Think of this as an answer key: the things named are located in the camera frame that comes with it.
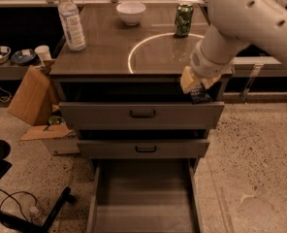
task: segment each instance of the cup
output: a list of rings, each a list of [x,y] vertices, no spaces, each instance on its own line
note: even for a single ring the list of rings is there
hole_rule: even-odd
[[[46,45],[41,45],[41,46],[36,47],[35,52],[37,53],[43,65],[45,65],[44,63],[45,60],[52,60],[50,53],[49,53],[49,47]]]

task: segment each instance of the open cardboard box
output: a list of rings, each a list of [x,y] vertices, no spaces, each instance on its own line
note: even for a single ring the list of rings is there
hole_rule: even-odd
[[[30,66],[13,98],[8,112],[31,127],[21,141],[42,140],[52,154],[77,153],[77,136],[66,125],[48,126],[48,118],[57,107],[57,92],[40,67]]]

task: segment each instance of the floor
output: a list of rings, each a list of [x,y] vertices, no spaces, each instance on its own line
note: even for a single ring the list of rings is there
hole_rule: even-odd
[[[19,140],[27,124],[0,107],[0,139],[12,147],[13,167],[0,181],[9,193],[28,191],[49,212],[65,186],[66,204],[50,232],[85,231],[93,177],[79,154],[51,155],[41,141]],[[287,233],[287,103],[226,104],[195,174],[202,233]],[[0,192],[0,203],[6,196]],[[29,195],[16,199],[23,211]],[[2,210],[21,216],[7,200]],[[0,233],[15,232],[0,224]]]

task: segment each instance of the can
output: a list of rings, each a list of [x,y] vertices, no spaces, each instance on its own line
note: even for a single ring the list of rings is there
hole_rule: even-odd
[[[175,13],[175,35],[186,37],[190,33],[194,8],[189,2],[179,3]]]

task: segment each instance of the black drawer handle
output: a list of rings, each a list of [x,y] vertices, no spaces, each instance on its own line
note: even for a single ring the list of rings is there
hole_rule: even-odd
[[[156,152],[156,146],[153,148],[140,148],[138,146],[135,146],[136,152]]]
[[[133,118],[154,118],[156,116],[156,111],[153,110],[148,113],[136,113],[136,112],[130,111],[130,116]]]

